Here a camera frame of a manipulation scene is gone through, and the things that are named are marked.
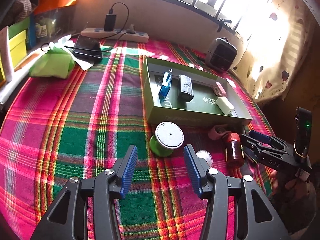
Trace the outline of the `right hand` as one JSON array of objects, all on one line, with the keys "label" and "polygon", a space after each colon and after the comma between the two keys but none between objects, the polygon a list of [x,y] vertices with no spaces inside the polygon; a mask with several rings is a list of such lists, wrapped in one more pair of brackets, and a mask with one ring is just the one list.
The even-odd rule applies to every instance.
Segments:
[{"label": "right hand", "polygon": [[299,200],[316,198],[316,190],[312,182],[302,181],[299,178],[283,182],[282,174],[273,170],[270,174],[273,197],[282,202],[294,203]]}]

